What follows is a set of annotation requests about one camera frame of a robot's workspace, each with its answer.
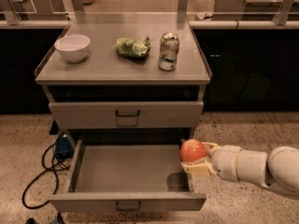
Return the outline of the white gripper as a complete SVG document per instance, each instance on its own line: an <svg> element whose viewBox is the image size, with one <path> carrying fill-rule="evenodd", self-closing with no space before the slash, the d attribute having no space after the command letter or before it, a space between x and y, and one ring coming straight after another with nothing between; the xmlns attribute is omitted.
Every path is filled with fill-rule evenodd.
<svg viewBox="0 0 299 224"><path fill-rule="evenodd" d="M211 177L217 174L222 180L238 182L237 160L241 147L229 145L220 147L217 143L211 142L204 142L203 145L208 157L212 157L213 165L208 161L191 164L183 162L181 164L183 170L190 175Z"/></svg>

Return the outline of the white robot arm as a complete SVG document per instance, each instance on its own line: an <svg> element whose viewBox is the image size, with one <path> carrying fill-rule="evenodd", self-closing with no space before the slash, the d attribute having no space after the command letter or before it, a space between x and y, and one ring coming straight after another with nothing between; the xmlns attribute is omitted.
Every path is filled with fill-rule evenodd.
<svg viewBox="0 0 299 224"><path fill-rule="evenodd" d="M181 166L190 175L231 182L247 182L276 194L299 198L299 149L277 147L270 153L239 146L185 141L179 151Z"/></svg>

